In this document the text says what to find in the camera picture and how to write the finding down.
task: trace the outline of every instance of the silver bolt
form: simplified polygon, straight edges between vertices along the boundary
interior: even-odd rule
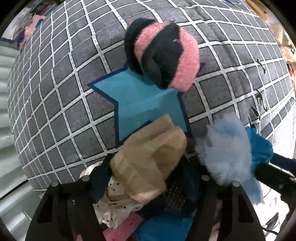
[[[208,181],[210,177],[208,175],[202,175],[202,180]]]
[[[82,178],[81,178],[81,180],[82,181],[84,181],[84,182],[87,182],[88,180],[90,179],[90,176],[83,176]]]
[[[233,181],[232,185],[236,188],[238,188],[240,186],[240,183],[238,181]]]
[[[53,181],[52,183],[51,183],[51,186],[52,187],[56,187],[56,186],[58,186],[59,185],[59,182],[58,181]]]

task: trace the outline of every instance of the pink stripe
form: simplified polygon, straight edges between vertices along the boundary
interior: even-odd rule
[[[182,27],[180,27],[180,41],[183,46],[183,53],[179,59],[176,75],[169,88],[185,92],[193,84],[200,69],[200,57],[196,39]]]
[[[135,45],[134,53],[141,65],[142,55],[154,37],[167,25],[168,23],[153,23],[144,28],[138,36]]]

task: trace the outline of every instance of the white fluffy fabric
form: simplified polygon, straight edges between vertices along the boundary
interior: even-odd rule
[[[197,138],[195,150],[217,184],[248,180],[252,166],[251,143],[237,115],[226,114],[207,129],[204,138]]]

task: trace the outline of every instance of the corrugated metal panel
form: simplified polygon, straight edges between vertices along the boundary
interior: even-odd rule
[[[40,202],[40,193],[34,192],[25,182],[27,178],[9,126],[7,81],[18,53],[15,49],[0,46],[0,217],[14,238],[24,241],[31,217]]]

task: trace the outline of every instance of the gray checkered fabric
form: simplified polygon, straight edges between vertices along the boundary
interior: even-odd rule
[[[204,66],[182,96],[193,137],[235,112],[291,157],[295,95],[284,58],[265,23],[243,1],[231,1],[71,0],[52,13],[16,58],[8,83],[15,147],[34,189],[77,180],[116,152],[114,105],[87,84],[123,67],[127,23],[140,17],[173,21],[199,43]]]

